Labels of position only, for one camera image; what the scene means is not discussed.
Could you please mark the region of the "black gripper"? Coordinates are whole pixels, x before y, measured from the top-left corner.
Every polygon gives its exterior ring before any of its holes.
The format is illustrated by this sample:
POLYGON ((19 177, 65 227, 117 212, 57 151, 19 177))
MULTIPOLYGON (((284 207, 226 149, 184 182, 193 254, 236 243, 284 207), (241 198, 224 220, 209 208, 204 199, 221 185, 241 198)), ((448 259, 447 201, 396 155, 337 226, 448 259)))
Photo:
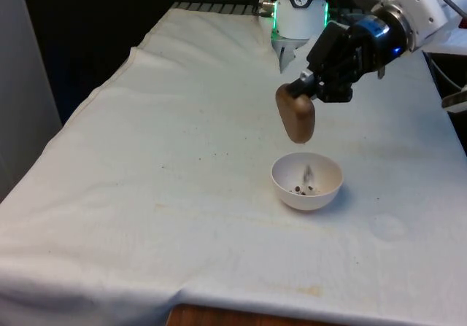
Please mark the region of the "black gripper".
POLYGON ((348 103, 354 83, 370 72, 382 79, 386 66, 405 51, 406 24, 394 12, 372 12, 348 31, 331 23, 306 57, 307 68, 287 86, 287 93, 292 97, 317 97, 328 104, 348 103))

